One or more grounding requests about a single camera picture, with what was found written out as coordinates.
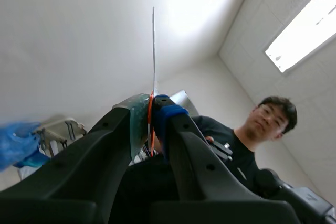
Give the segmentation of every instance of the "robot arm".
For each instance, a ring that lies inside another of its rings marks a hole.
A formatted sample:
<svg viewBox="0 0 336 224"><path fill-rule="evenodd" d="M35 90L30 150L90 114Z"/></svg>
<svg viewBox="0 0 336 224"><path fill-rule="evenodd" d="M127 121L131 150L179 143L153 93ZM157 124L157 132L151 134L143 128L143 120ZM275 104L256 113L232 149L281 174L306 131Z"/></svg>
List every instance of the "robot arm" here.
<svg viewBox="0 0 336 224"><path fill-rule="evenodd" d="M148 97L113 107L81 140L2 191L0 222L113 223L119 183L146 136ZM156 97L152 113L180 201L154 203L150 223L300 223L289 203L247 190L209 148L187 111L169 97Z"/></svg>

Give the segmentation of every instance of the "man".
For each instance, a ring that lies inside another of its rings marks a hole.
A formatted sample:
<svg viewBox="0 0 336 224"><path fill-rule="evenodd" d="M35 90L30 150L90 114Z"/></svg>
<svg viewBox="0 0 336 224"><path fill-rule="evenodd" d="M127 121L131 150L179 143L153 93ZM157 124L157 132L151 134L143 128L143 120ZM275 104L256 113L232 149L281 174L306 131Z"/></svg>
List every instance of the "man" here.
<svg viewBox="0 0 336 224"><path fill-rule="evenodd" d="M229 170L243 185L254 191L254 176L258 171L255 150L263 142L279 140L283 134L294 129L297 111L289 99L273 96L265 98L251 111L244 125L234 130L206 116L197 116L193 120L209 142L230 145L233 161L228 166ZM152 202L178 198L171 167L159 155L127 170L112 213L120 212L121 208L141 212Z"/></svg>

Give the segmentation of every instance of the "eyeglasses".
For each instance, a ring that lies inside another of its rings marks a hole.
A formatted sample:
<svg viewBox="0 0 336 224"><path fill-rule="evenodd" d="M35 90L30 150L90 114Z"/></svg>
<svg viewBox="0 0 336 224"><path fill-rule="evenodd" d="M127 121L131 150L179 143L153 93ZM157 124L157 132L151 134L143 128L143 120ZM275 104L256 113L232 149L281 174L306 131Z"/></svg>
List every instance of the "eyeglasses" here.
<svg viewBox="0 0 336 224"><path fill-rule="evenodd" d="M266 118L271 117L270 122L271 122L272 127L278 127L282 131L285 129L286 126L284 124L283 119L281 119L280 116L275 115L274 109L272 107L262 104L260 105L260 108L261 108L261 113L263 114L264 117Z"/></svg>

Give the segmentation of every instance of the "red wire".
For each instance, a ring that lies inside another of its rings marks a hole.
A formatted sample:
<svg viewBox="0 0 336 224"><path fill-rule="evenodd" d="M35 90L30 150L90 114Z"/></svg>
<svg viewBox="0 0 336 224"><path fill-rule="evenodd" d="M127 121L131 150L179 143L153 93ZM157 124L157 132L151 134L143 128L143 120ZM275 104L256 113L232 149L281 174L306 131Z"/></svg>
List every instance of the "red wire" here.
<svg viewBox="0 0 336 224"><path fill-rule="evenodd" d="M152 146L151 146L151 155L152 156L153 156L154 138L155 138L154 128L152 126L152 106L153 106L153 100L154 100L154 91L152 91L152 93L151 93L151 95L149 97L148 116L147 116L147 122L151 126L151 128L150 128L150 134L151 134L151 141L152 141Z"/></svg>

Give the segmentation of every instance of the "light fixture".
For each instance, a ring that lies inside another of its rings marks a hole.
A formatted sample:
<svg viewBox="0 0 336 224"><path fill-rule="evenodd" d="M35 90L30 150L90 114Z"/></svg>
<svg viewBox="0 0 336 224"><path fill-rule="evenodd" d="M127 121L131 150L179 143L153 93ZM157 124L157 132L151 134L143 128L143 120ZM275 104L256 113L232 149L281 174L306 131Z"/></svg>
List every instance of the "light fixture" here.
<svg viewBox="0 0 336 224"><path fill-rule="evenodd" d="M311 0L265 51L281 72L336 33L336 0Z"/></svg>

